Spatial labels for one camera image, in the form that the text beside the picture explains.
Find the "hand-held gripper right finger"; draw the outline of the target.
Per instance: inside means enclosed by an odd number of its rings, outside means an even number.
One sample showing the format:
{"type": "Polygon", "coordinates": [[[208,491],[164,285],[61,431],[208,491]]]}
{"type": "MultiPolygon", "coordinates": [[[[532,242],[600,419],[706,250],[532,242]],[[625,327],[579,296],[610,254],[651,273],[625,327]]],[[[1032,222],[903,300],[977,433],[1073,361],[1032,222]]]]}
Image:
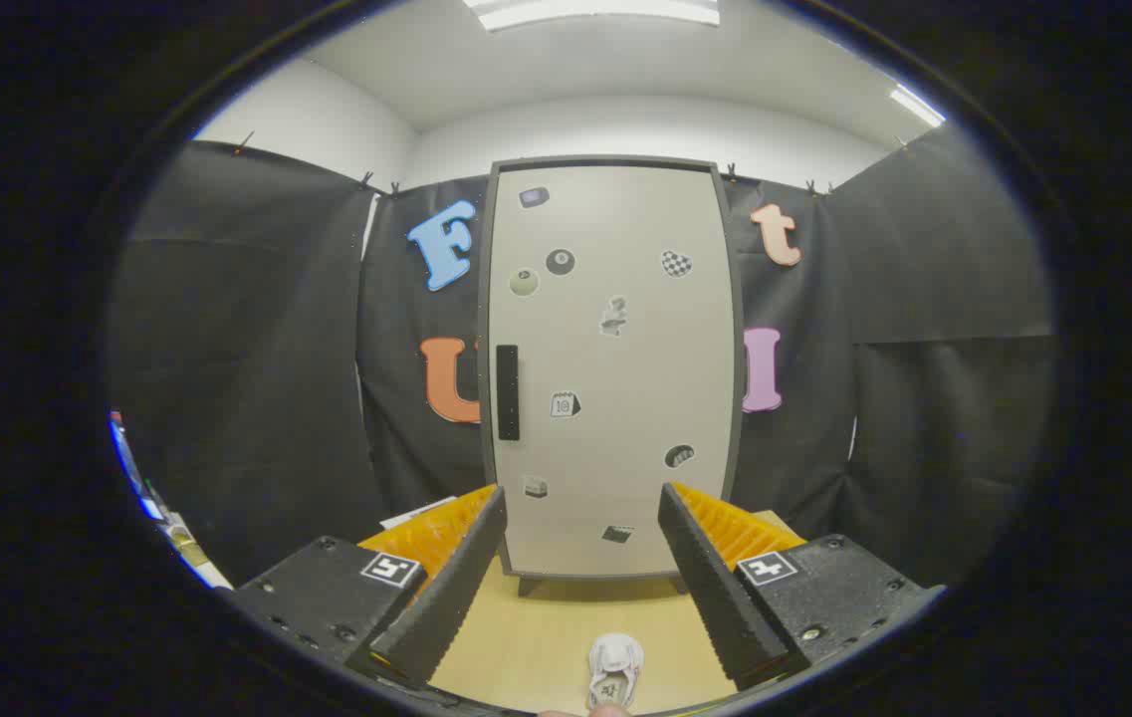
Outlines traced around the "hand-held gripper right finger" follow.
{"type": "Polygon", "coordinates": [[[945,591],[844,535],[801,539],[683,484],[662,486],[658,527],[726,677],[740,690],[837,661],[945,591]]]}

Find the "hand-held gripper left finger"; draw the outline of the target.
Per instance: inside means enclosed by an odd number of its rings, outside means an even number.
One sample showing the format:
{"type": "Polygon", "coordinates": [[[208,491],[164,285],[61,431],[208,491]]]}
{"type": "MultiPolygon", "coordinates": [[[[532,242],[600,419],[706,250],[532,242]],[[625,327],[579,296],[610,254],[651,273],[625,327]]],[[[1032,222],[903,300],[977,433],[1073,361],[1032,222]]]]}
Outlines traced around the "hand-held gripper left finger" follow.
{"type": "Polygon", "coordinates": [[[488,485],[360,543],[317,537],[228,600],[324,664],[423,688],[464,625],[506,527],[505,490],[488,485]]]}

